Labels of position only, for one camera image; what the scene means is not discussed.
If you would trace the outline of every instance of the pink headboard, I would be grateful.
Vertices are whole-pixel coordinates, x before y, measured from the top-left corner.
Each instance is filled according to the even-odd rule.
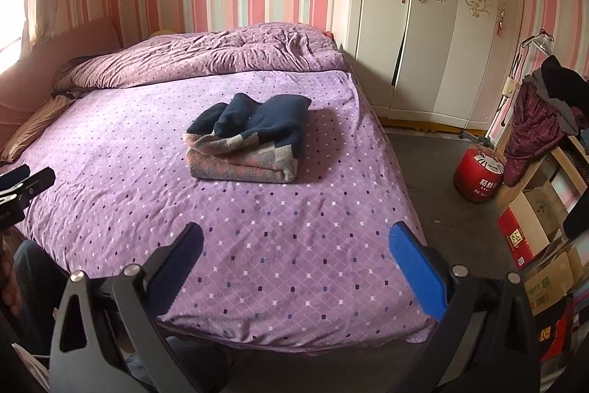
[[[0,148],[51,97],[57,69],[74,57],[120,48],[112,19],[104,17],[35,46],[30,57],[0,73]]]

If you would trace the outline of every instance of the white wardrobe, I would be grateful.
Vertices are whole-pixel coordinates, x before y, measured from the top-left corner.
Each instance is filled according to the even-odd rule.
[[[380,117],[486,129],[523,0],[352,0],[346,50]]]

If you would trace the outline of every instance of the lamp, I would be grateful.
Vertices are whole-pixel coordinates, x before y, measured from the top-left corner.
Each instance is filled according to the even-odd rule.
[[[538,32],[535,36],[530,36],[528,39],[525,39],[524,41],[521,42],[521,44],[519,44],[519,49],[518,49],[517,55],[514,59],[514,62],[511,66],[511,71],[509,72],[509,77],[505,82],[505,86],[503,87],[503,93],[504,93],[503,97],[501,99],[499,107],[497,107],[497,112],[495,114],[495,117],[493,118],[493,122],[491,122],[491,126],[489,127],[489,130],[487,131],[487,134],[485,135],[485,137],[489,138],[490,133],[491,133],[491,129],[493,128],[493,125],[495,124],[495,121],[497,120],[497,118],[501,112],[501,109],[503,108],[503,106],[507,102],[507,99],[509,99],[513,95],[515,87],[513,87],[513,89],[510,90],[509,85],[510,84],[515,85],[515,82],[516,82],[515,75],[517,74],[517,71],[519,69],[519,65],[521,64],[522,50],[524,48],[528,48],[528,50],[526,51],[526,54],[525,54],[527,57],[528,53],[529,53],[529,47],[534,46],[536,49],[538,49],[543,54],[546,54],[547,56],[551,56],[551,55],[553,55],[553,48],[552,48],[553,42],[554,42],[553,36],[548,34],[544,29],[540,29],[540,32]],[[503,120],[501,121],[501,126],[505,127],[505,117],[503,117]]]

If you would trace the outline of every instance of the floor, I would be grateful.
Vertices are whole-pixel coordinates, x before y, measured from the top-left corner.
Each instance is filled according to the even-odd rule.
[[[462,263],[476,275],[505,275],[512,260],[493,204],[473,205],[452,185],[469,142],[401,129],[389,132],[428,245],[450,264]],[[237,366],[224,393],[384,393],[420,348],[395,341],[382,348],[350,348],[318,357],[237,352]]]

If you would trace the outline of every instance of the red round stool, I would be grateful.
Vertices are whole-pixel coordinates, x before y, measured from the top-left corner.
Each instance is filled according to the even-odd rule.
[[[465,199],[482,204],[491,198],[502,179],[503,164],[493,151],[481,145],[471,145],[454,173],[454,187]]]

